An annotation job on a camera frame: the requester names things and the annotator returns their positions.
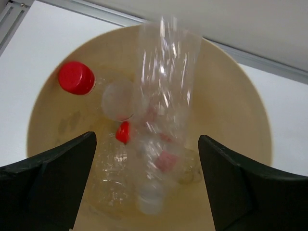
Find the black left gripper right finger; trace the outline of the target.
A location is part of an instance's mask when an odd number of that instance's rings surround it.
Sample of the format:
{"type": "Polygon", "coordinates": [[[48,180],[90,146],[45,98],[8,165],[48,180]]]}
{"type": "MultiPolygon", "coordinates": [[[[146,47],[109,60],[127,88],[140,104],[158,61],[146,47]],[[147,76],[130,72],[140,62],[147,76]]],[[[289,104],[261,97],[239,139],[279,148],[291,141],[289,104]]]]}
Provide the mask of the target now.
{"type": "Polygon", "coordinates": [[[216,230],[307,230],[306,176],[264,165],[207,135],[198,150],[216,230]]]}

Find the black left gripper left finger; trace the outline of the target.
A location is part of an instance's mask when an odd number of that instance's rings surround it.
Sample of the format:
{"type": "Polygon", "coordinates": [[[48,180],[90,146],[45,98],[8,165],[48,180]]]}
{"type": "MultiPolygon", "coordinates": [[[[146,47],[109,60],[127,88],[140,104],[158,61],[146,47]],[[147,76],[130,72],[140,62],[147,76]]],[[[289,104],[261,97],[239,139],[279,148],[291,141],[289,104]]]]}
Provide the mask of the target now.
{"type": "Polygon", "coordinates": [[[72,229],[96,146],[96,134],[89,131],[58,147],[2,166],[0,229],[72,229]]]}

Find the small clear bottle red label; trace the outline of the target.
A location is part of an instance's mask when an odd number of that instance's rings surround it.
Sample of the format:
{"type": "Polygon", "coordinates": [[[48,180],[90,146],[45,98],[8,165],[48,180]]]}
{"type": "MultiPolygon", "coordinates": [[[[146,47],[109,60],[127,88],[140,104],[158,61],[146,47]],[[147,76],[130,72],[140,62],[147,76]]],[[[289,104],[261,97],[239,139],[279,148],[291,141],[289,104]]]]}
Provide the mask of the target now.
{"type": "Polygon", "coordinates": [[[182,185],[201,181],[198,153],[184,148],[168,136],[137,130],[128,121],[121,123],[115,136],[125,145],[128,166],[138,180],[143,177],[182,185]]]}

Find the large clear bottle red label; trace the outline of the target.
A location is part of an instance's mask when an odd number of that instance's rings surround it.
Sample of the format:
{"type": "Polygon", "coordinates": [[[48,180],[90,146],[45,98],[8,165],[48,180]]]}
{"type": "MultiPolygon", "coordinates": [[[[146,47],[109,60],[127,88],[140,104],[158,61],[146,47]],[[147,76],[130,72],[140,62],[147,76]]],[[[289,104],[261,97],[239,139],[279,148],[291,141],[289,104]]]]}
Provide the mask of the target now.
{"type": "Polygon", "coordinates": [[[79,61],[61,65],[60,87],[66,92],[85,98],[88,108],[113,121],[130,121],[145,114],[149,100],[137,96],[128,76],[108,68],[94,69],[79,61]]]}

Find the long clear bottle white cap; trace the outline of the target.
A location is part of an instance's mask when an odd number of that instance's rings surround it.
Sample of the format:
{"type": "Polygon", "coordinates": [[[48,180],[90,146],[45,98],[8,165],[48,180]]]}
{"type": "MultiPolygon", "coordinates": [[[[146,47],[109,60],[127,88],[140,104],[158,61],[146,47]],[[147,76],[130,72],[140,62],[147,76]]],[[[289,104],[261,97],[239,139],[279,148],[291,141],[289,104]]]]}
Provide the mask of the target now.
{"type": "MultiPolygon", "coordinates": [[[[184,147],[202,37],[197,27],[162,16],[139,30],[139,61],[134,85],[137,96],[149,100],[145,114],[133,126],[149,134],[162,133],[184,147]]],[[[138,209],[158,214],[176,183],[136,178],[138,209]]]]}

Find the tan paper bucket bin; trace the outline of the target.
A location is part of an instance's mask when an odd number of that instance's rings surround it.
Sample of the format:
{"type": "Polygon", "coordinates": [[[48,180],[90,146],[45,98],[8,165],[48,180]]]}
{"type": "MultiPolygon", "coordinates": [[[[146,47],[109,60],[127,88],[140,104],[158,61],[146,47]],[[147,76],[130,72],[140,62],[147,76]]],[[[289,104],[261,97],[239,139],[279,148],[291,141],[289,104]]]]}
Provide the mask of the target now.
{"type": "MultiPolygon", "coordinates": [[[[262,100],[239,65],[220,48],[203,40],[195,71],[192,112],[185,146],[196,152],[197,172],[186,178],[167,199],[157,216],[145,215],[135,206],[111,207],[100,191],[92,170],[74,225],[76,231],[257,231],[261,214],[249,198],[249,179],[231,164],[249,159],[270,165],[270,126],[262,100]]],[[[92,113],[86,99],[64,92],[53,72],[35,102],[31,115],[27,155],[32,157],[87,131],[97,136],[93,165],[109,152],[103,144],[116,125],[92,113]]]]}

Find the aluminium frame rail left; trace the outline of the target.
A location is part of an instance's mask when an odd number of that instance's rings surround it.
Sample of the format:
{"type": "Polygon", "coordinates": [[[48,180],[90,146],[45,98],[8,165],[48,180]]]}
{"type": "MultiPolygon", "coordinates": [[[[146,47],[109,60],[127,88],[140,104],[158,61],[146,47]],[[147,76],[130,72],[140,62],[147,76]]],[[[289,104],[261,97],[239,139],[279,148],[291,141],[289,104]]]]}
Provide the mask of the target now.
{"type": "Polygon", "coordinates": [[[0,13],[0,54],[2,55],[33,0],[9,0],[0,13]]]}

